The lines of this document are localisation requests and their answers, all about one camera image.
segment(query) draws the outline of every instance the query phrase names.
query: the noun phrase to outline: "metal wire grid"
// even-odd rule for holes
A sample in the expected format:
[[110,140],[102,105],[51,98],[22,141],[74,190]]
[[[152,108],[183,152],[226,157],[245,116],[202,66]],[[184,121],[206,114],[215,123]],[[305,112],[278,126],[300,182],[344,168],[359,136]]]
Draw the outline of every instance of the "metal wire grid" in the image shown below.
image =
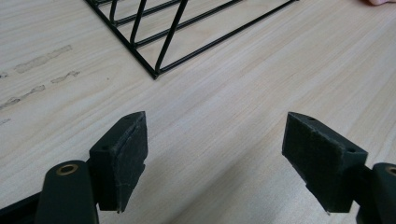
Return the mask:
[[[288,5],[290,5],[293,2],[299,1],[299,0],[289,0],[286,3],[280,5],[279,7],[276,7],[266,13],[264,13],[263,15],[261,15],[260,17],[258,17],[257,19],[250,21],[242,26],[240,26],[239,28],[231,31],[230,33],[221,36],[220,38],[206,44],[203,47],[200,47],[199,49],[187,54],[186,56],[174,61],[173,63],[170,63],[164,67],[162,67],[162,63],[163,63],[163,58],[165,57],[166,51],[169,48],[169,45],[172,41],[172,38],[175,34],[175,32],[177,30],[180,30],[182,28],[185,28],[193,23],[196,23],[198,21],[201,21],[202,19],[211,16],[213,14],[216,14],[220,11],[222,11],[223,9],[227,8],[227,7],[231,7],[232,5],[241,2],[243,0],[231,0],[228,1],[224,4],[222,4],[221,6],[218,7],[214,7],[210,10],[208,10],[207,12],[204,12],[194,18],[191,18],[187,21],[183,21],[180,22],[180,19],[183,15],[184,9],[186,8],[186,5],[188,4],[189,0],[171,0],[168,2],[165,2],[163,4],[160,4],[156,7],[151,7],[148,9],[145,9],[147,0],[140,0],[140,4],[139,4],[139,9],[137,10],[137,13],[125,18],[121,18],[119,20],[115,20],[115,14],[116,14],[116,10],[117,10],[117,3],[118,0],[85,0],[90,6],[91,8],[96,12],[96,14],[99,15],[99,17],[104,21],[104,23],[110,28],[111,31],[113,31],[113,33],[116,35],[116,37],[122,42],[122,44],[136,57],[136,59],[140,62],[140,64],[148,71],[148,73],[154,78],[156,79],[159,75],[175,68],[176,66],[186,62],[187,60],[199,55],[200,53],[211,49],[213,47],[215,47],[217,44],[221,43],[222,41],[230,38],[233,35],[236,35],[240,32],[242,32],[243,30],[247,29],[249,26],[262,21],[263,19],[275,14],[276,12],[278,12],[280,9],[287,7]],[[100,9],[101,6],[105,5],[105,4],[111,4],[111,8],[110,8],[110,13],[109,16],[107,17],[102,10]],[[177,9],[177,13],[173,19],[172,25],[169,29],[164,30],[159,32],[156,35],[152,35],[150,37],[147,37],[143,40],[140,41],[135,41],[135,37],[137,34],[137,30],[139,28],[140,25],[140,21],[142,19],[142,17],[145,17],[147,15],[156,13],[158,11],[164,10],[168,7],[172,7],[174,5],[178,4],[178,9]],[[123,25],[123,24],[127,24],[129,22],[134,21],[134,26],[131,32],[131,36],[130,39],[127,40],[124,35],[119,31],[118,27]],[[165,37],[165,41],[163,43],[163,47],[161,49],[160,55],[158,56],[157,62],[155,63],[155,66],[152,67],[147,61],[146,59],[137,51],[139,48],[152,43],[153,41],[156,41],[160,38]]]

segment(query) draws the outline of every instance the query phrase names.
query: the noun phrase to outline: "wood grain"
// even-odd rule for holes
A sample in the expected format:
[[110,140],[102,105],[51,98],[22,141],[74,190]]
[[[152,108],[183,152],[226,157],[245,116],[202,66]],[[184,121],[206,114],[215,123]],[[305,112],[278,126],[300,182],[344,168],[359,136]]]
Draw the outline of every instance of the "wood grain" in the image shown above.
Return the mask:
[[[259,2],[230,10],[248,21]],[[396,162],[395,5],[303,0],[156,81],[82,0],[0,5],[0,207],[40,191],[53,165],[87,160],[119,118],[141,110],[147,169],[125,213],[100,212],[101,223],[354,223],[356,204],[326,214],[281,156],[288,111],[369,151],[369,167]],[[171,17],[156,18],[139,32]],[[166,63],[229,21],[178,32]]]

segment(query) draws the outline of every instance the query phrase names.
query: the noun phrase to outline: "light wood surface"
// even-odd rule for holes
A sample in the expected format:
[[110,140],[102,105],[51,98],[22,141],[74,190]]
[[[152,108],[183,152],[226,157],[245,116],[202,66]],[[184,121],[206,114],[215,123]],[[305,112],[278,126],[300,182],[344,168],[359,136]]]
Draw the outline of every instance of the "light wood surface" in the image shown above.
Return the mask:
[[[281,3],[245,1],[177,33],[164,64]],[[142,54],[153,62],[161,43]],[[369,167],[395,163],[395,43],[395,4],[302,0],[154,81],[84,1],[1,0],[0,207],[145,110],[147,169],[125,213],[101,223],[354,223],[356,204],[328,215],[282,157],[286,116],[326,123]]]

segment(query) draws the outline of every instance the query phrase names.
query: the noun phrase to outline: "black metal wire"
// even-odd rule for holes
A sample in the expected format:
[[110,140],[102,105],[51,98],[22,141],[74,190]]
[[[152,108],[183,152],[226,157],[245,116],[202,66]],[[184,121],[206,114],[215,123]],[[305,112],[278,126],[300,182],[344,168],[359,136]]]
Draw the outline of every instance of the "black metal wire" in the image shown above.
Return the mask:
[[[116,35],[116,37],[121,41],[121,43],[135,56],[135,58],[140,62],[140,64],[142,64],[142,66],[148,71],[148,73],[154,78],[156,79],[160,74],[165,73],[173,68],[175,68],[176,66],[186,62],[187,60],[199,55],[200,53],[211,49],[213,47],[215,47],[217,44],[221,43],[222,41],[225,41],[226,39],[232,37],[233,35],[236,35],[240,32],[242,32],[243,30],[247,29],[248,27],[250,27],[251,25],[262,21],[263,19],[271,16],[272,14],[278,12],[280,9],[287,7],[288,5],[290,5],[293,2],[299,1],[299,0],[289,0],[288,2],[280,5],[279,7],[276,7],[274,9],[272,9],[271,11],[266,12],[265,14],[261,15],[259,18],[250,21],[244,25],[242,25],[241,27],[231,31],[230,33],[228,33],[227,35],[224,35],[214,41],[212,41],[211,43],[195,50],[194,52],[176,60],[173,63],[170,63],[168,65],[166,65],[164,68],[161,68],[161,65],[163,63],[163,58],[166,55],[166,51],[168,50],[168,47],[170,45],[170,43],[172,42],[172,38],[175,34],[175,32],[177,30],[180,30],[182,28],[185,28],[195,22],[201,21],[204,18],[207,18],[208,16],[211,16],[213,14],[216,14],[217,12],[230,7],[238,2],[241,2],[242,0],[232,0],[229,1],[225,4],[222,4],[219,7],[215,7],[213,9],[208,10],[205,13],[202,13],[192,19],[189,19],[187,21],[183,21],[182,23],[180,22],[180,19],[183,15],[184,9],[188,3],[189,0],[171,0],[168,1],[166,3],[160,4],[156,7],[152,7],[149,9],[145,10],[145,5],[147,0],[141,0],[140,1],[140,5],[139,5],[139,9],[137,10],[137,13],[129,16],[129,17],[125,17],[119,20],[115,20],[115,13],[116,13],[116,9],[117,9],[117,2],[118,0],[85,0],[90,6],[91,8],[96,12],[96,14],[98,14],[98,16],[104,21],[104,23],[108,26],[108,28],[110,28],[111,31],[113,31],[113,33]],[[111,3],[111,9],[110,9],[110,14],[109,17],[107,18],[107,16],[101,11],[101,9],[99,8],[102,5],[105,4],[109,4]],[[164,30],[162,32],[159,32],[156,35],[152,35],[146,39],[140,40],[138,42],[134,42],[139,25],[140,25],[140,21],[143,17],[161,11],[163,9],[166,9],[168,7],[174,6],[175,4],[179,3],[178,9],[177,9],[177,14],[172,22],[172,25],[169,29]],[[133,30],[131,32],[131,37],[130,40],[128,41],[123,34],[118,30],[118,26],[126,24],[128,22],[134,21],[134,27]],[[158,40],[162,37],[165,37],[165,41],[163,43],[163,47],[162,50],[160,52],[160,55],[158,57],[157,62],[155,63],[155,68],[153,68],[147,61],[146,59],[137,51],[138,48],[143,47],[155,40]]]

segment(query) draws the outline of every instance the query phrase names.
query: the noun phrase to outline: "metal grommet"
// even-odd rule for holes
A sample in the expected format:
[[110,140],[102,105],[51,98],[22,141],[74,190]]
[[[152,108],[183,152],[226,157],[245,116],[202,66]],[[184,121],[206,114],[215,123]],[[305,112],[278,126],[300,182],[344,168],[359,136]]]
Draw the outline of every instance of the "metal grommet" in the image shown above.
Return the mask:
[[73,174],[77,170],[78,166],[75,164],[66,164],[62,167],[59,167],[58,170],[56,170],[57,175],[70,175]]
[[391,175],[396,176],[396,167],[394,167],[394,166],[387,166],[386,170],[387,170],[388,173],[390,173]]

